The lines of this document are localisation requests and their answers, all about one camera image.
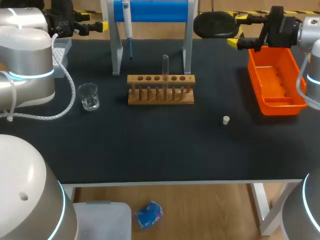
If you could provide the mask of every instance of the glass test tube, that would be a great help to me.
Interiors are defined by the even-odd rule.
[[[163,55],[162,57],[162,89],[168,89],[168,79],[169,79],[169,56]]]

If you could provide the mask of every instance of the black tabletop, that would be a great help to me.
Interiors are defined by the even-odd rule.
[[[182,74],[182,40],[124,42],[121,75],[112,76],[110,43],[74,40],[68,70],[76,87],[98,86],[100,108],[78,98],[63,118],[0,120],[0,134],[20,137],[42,154],[63,184],[201,180],[301,179],[320,166],[320,112],[264,117],[247,71],[248,52],[221,39],[193,42],[195,105],[128,106],[127,75]],[[300,66],[302,55],[293,48]],[[55,115],[68,105],[68,81],[56,79],[54,99],[17,112]],[[223,125],[223,116],[230,116]]]

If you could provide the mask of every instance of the wooden test tube rack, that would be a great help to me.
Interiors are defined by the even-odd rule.
[[[162,88],[162,75],[128,75],[127,83],[129,89],[129,105],[180,105],[194,104],[193,85],[196,84],[195,75],[169,75],[165,84],[172,88]],[[139,85],[160,85],[154,88],[147,88]]]

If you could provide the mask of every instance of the blue crumpled object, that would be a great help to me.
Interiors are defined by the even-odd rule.
[[[140,211],[136,211],[135,215],[141,228],[145,230],[158,222],[159,219],[162,218],[164,213],[162,212],[162,208],[158,203],[156,203],[155,201],[151,201]]]

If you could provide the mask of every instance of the orange tray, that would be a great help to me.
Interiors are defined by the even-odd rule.
[[[248,71],[261,112],[268,116],[297,115],[307,106],[296,90],[299,68],[288,48],[249,49]],[[300,88],[306,91],[302,78]]]

